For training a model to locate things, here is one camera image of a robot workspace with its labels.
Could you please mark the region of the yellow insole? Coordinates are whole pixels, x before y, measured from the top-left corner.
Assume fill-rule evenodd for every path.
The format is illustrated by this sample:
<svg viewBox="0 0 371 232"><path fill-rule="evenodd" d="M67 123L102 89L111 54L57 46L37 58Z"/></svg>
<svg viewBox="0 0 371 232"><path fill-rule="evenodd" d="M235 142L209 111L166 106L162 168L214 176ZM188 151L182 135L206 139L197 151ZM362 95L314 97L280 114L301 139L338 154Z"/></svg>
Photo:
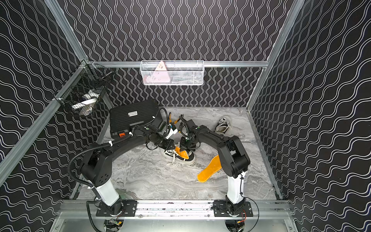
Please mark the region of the yellow insole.
<svg viewBox="0 0 371 232"><path fill-rule="evenodd" d="M219 156L217 155L213 157L208 166L197 175L197 180L201 183L204 183L221 169L221 161Z"/></svg>
<svg viewBox="0 0 371 232"><path fill-rule="evenodd" d="M189 159L188 152L186 150L181 150L180 147L175 147L175 153L181 159L184 159L184 160L188 160Z"/></svg>

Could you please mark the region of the black white sneaker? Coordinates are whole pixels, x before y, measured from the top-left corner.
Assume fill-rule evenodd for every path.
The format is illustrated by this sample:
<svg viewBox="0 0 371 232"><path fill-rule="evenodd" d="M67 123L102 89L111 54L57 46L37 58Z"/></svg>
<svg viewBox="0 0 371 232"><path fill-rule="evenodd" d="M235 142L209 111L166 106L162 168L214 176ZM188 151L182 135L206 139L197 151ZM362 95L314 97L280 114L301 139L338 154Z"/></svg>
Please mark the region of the black white sneaker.
<svg viewBox="0 0 371 232"><path fill-rule="evenodd" d="M182 164L191 165L196 160L195 154L191 150L186 150L189 154L189 159L188 160L181 159L179 156L177 156L176 153L175 153L175 149L174 150L161 149L160 151L161 151L163 157L166 159L166 161L168 161L170 163L179 162L179 163L182 163Z"/></svg>
<svg viewBox="0 0 371 232"><path fill-rule="evenodd" d="M231 127L231 118L229 116L222 116L217 125L215 126L214 132L219 135L225 135Z"/></svg>

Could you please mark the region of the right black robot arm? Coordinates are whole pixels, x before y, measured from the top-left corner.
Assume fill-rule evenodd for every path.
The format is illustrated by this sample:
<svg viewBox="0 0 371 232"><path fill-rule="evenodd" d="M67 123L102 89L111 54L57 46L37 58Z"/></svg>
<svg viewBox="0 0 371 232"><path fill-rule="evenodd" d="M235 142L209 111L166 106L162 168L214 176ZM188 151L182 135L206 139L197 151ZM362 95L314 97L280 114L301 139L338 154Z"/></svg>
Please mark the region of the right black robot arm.
<svg viewBox="0 0 371 232"><path fill-rule="evenodd" d="M197 126L192 120L180 117L186 135L181 138L180 152L194 151L196 144L207 144L217 151L209 165L197 175L199 182L206 182L220 170L228 176L228 191L226 199L233 206L241 205L243 197L243 179L251 161L241 140L237 136L227 137L218 134L208 127Z"/></svg>

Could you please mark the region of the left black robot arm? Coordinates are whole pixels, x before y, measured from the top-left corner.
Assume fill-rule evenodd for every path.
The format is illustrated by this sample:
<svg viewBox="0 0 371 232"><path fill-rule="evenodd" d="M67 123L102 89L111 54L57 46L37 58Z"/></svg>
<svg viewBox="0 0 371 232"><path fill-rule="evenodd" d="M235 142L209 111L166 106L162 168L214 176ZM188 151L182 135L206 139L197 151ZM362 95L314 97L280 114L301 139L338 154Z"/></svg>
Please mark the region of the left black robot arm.
<svg viewBox="0 0 371 232"><path fill-rule="evenodd" d="M153 143L163 150L174 150L174 140L168 137L171 129L169 122L156 117L150 123L134 126L121 139L95 147L84 155L81 174L106 206L114 206L120 200L111 181L113 161L124 153L148 143Z"/></svg>

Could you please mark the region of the black plastic tool case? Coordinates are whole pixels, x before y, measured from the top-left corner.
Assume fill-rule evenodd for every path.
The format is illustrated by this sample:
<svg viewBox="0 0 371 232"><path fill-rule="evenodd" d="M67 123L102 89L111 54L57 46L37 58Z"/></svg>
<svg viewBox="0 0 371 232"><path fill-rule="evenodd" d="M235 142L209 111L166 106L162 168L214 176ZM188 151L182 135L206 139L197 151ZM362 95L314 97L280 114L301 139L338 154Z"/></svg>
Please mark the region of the black plastic tool case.
<svg viewBox="0 0 371 232"><path fill-rule="evenodd" d="M134 126L149 123L158 109L157 101L154 99L112 108L110 110L111 137L119 139L129 133Z"/></svg>

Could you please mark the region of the pink triangular card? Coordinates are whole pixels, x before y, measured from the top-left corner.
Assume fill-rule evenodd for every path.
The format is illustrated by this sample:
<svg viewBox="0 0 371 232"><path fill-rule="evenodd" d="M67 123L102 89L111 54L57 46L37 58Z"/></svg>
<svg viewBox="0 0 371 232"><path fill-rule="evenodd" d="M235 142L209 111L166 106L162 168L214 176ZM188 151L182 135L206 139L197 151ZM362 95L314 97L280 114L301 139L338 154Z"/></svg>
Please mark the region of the pink triangular card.
<svg viewBox="0 0 371 232"><path fill-rule="evenodd" d="M152 74L147 78L150 84L166 84L170 83L171 79L168 74L168 70L164 61L160 61L152 72Z"/></svg>

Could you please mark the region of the white items in black basket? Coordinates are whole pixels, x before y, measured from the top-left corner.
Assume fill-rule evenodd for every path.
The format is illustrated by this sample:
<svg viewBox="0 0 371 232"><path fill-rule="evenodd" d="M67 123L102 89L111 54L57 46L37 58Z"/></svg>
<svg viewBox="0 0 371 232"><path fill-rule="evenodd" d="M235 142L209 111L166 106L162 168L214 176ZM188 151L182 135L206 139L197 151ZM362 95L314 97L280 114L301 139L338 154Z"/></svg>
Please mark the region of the white items in black basket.
<svg viewBox="0 0 371 232"><path fill-rule="evenodd" d="M72 110L76 110L80 116L88 116L93 112L93 107L96 104L100 94L90 90L82 96L83 100L73 104Z"/></svg>

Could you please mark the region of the yellow handled pliers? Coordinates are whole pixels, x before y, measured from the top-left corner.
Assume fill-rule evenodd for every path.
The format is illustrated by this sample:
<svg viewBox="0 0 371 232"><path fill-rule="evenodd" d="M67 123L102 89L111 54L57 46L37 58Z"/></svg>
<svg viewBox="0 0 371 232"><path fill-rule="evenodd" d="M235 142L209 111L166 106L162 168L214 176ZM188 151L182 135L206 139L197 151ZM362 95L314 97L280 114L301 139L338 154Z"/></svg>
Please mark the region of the yellow handled pliers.
<svg viewBox="0 0 371 232"><path fill-rule="evenodd" d="M172 113L171 112L169 113L168 118L169 118L169 123L170 124L176 124L178 122L178 119L172 120Z"/></svg>

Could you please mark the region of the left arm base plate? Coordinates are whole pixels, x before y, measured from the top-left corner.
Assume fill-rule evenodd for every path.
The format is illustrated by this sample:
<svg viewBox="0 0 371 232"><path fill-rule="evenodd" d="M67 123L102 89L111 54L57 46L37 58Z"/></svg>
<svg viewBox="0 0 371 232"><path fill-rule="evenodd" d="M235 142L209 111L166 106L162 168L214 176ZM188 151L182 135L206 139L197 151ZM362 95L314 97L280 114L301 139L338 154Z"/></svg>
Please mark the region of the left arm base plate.
<svg viewBox="0 0 371 232"><path fill-rule="evenodd" d="M100 202L96 216L97 217L134 217L137 210L138 202L135 200L119 199L112 206Z"/></svg>

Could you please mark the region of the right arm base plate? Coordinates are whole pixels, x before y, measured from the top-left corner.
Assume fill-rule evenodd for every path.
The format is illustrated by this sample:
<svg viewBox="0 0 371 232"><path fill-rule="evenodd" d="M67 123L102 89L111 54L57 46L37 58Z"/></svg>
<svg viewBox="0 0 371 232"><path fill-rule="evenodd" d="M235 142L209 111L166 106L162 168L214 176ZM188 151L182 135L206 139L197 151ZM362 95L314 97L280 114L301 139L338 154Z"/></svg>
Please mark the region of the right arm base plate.
<svg viewBox="0 0 371 232"><path fill-rule="evenodd" d="M243 199L237 204L229 200L215 200L211 207L215 217L253 217L253 211L250 202Z"/></svg>

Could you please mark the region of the aluminium front rail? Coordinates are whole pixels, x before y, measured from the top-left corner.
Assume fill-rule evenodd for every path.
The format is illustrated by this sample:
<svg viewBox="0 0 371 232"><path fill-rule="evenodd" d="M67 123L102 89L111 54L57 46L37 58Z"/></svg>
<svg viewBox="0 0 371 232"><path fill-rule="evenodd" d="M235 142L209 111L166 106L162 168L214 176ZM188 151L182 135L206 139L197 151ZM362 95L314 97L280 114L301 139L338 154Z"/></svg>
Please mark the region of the aluminium front rail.
<svg viewBox="0 0 371 232"><path fill-rule="evenodd" d="M102 206L92 204L89 209L85 200L66 200L61 205L61 219L112 219ZM136 220L228 220L228 219L289 219L287 201L248 200L240 213L227 213L222 200L125 200L119 219Z"/></svg>

